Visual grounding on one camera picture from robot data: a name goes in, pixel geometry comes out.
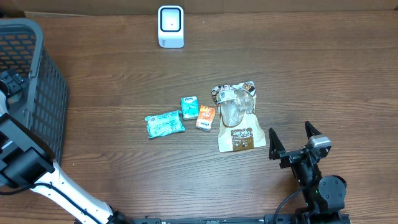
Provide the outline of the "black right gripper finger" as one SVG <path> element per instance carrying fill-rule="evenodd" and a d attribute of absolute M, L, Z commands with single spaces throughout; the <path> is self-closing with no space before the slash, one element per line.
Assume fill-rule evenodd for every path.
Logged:
<path fill-rule="evenodd" d="M 281 159 L 281 155 L 285 153 L 285 147 L 281 143 L 277 133 L 274 131 L 273 128 L 269 129 L 269 139 L 270 139 L 270 146 L 269 146 L 269 159 L 276 160 Z"/>
<path fill-rule="evenodd" d="M 305 130 L 308 139 L 313 136 L 321 135 L 321 132 L 319 132 L 309 121 L 305 122 Z"/>

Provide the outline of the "teal wet wipes pack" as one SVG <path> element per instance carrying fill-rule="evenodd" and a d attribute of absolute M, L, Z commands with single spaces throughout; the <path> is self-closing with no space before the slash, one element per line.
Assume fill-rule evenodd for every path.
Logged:
<path fill-rule="evenodd" d="M 181 120 L 181 113 L 181 111 L 177 110 L 164 114 L 147 116 L 145 121 L 147 122 L 149 138 L 164 137 L 169 134 L 184 132 L 185 127 Z"/>

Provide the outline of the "brown white snack pouch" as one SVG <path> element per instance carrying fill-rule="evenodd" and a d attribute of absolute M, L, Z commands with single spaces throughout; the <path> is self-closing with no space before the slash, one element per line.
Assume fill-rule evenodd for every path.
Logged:
<path fill-rule="evenodd" d="M 218 149 L 235 152 L 266 145 L 265 132 L 256 116 L 254 82 L 218 85 L 211 90 L 220 116 Z"/>

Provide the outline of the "green lid jar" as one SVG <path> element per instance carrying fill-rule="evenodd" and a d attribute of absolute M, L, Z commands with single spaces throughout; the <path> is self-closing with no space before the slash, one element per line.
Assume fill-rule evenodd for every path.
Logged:
<path fill-rule="evenodd" d="M 8 102 L 9 104 L 17 103 L 17 102 L 22 98 L 22 96 L 23 96 L 23 91 L 22 91 L 22 90 L 21 90 L 21 91 L 18 91 L 17 93 L 15 93 L 15 94 L 13 94 L 12 96 L 10 96 L 10 97 L 7 99 L 7 102 Z"/>

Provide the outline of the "orange Kleenex tissue pack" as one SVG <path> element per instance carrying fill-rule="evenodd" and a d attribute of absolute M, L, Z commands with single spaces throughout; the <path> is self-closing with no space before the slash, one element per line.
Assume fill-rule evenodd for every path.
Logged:
<path fill-rule="evenodd" d="M 215 117 L 215 109 L 201 105 L 195 127 L 204 131 L 210 131 Z"/>

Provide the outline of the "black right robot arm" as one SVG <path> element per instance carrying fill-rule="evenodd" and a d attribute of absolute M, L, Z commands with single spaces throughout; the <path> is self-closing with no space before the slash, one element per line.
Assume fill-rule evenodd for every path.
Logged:
<path fill-rule="evenodd" d="M 300 188 L 284 199 L 270 223 L 350 223 L 348 215 L 341 214 L 345 207 L 347 183 L 338 175 L 322 176 L 318 167 L 331 149 L 331 140 L 309 122 L 305 122 L 308 143 L 301 149 L 287 152 L 277 133 L 269 129 L 269 159 L 280 160 L 280 167 L 291 168 Z M 306 206 L 293 215 L 280 215 L 281 208 L 293 197 L 303 194 Z"/>

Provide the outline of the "teal Kleenex tissue pack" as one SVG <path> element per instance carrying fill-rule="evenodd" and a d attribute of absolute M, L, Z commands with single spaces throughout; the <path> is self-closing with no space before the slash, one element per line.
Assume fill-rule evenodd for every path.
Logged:
<path fill-rule="evenodd" d="M 184 120 L 197 119 L 199 114 L 198 98 L 196 96 L 181 98 L 181 111 Z"/>

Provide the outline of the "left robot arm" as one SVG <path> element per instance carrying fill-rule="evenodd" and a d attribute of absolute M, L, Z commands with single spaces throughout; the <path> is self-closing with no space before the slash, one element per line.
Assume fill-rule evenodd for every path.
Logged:
<path fill-rule="evenodd" d="M 11 188 L 1 195 L 31 190 L 61 206 L 77 223 L 131 223 L 69 178 L 51 148 L 8 113 L 8 99 L 21 93 L 23 82 L 14 69 L 1 73 L 1 183 Z"/>

